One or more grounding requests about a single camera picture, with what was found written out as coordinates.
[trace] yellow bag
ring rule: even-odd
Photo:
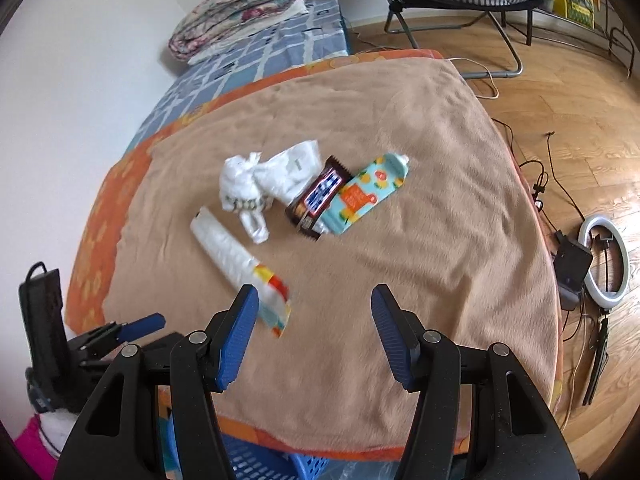
[[[593,0],[554,0],[554,14],[593,28]]]

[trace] blue plastic basket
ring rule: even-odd
[[[173,415],[167,433],[169,452],[179,464]],[[281,453],[226,434],[222,435],[222,441],[238,480],[316,480],[329,462],[317,456]]]

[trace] blue checkered bedsheet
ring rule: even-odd
[[[305,1],[308,14],[262,30],[190,67],[160,99],[127,151],[195,107],[235,88],[313,61],[347,56],[338,0]]]

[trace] blue handle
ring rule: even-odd
[[[371,313],[391,372],[405,390],[411,390],[414,386],[411,366],[420,355],[420,343],[411,330],[406,330],[404,313],[388,286],[377,285],[371,292]]]
[[[116,340],[118,343],[135,341],[136,339],[140,339],[142,336],[149,335],[161,328],[164,328],[164,325],[164,316],[156,312],[155,314],[143,317],[137,321],[124,324],[118,332]]]
[[[258,304],[258,291],[255,287],[243,285],[226,314],[235,319],[232,320],[231,328],[220,347],[220,367],[216,383],[221,390],[226,390],[238,376],[240,364],[258,316]]]

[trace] wooden floor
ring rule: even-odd
[[[410,20],[434,23],[438,20]],[[447,21],[464,21],[449,18]],[[382,24],[357,29],[361,39],[378,44],[409,48],[404,35],[387,35]],[[623,303],[609,318],[609,362],[600,380],[594,402],[584,408],[586,389],[594,351],[586,348],[575,378],[574,408],[564,431],[578,468],[592,473],[606,459],[640,404],[640,86],[626,81],[626,71],[618,64],[571,47],[534,40],[527,47],[515,31],[516,49],[524,62],[524,74],[497,80],[500,98],[482,100],[488,114],[510,124],[515,132],[516,160],[538,158],[550,173],[546,133],[558,180],[574,197],[585,215],[603,213],[614,220],[630,250],[631,286]],[[445,57],[469,57],[495,68],[514,66],[510,53],[488,20],[464,30],[418,32],[420,46],[439,50]],[[370,45],[353,37],[358,51]],[[477,71],[468,62],[456,62],[462,70]],[[491,95],[484,82],[472,82],[476,93]],[[533,182],[540,170],[537,164],[524,168]],[[542,196],[545,212],[566,234],[577,235],[580,217],[550,179]],[[609,255],[610,286],[620,282],[615,254]],[[597,278],[604,286],[604,257],[594,256]],[[597,315],[593,304],[588,312]],[[571,313],[565,338],[578,323],[578,310]],[[587,336],[591,322],[586,322]],[[564,393],[556,413],[561,425],[568,407],[568,382],[583,345],[583,328],[564,344]]]

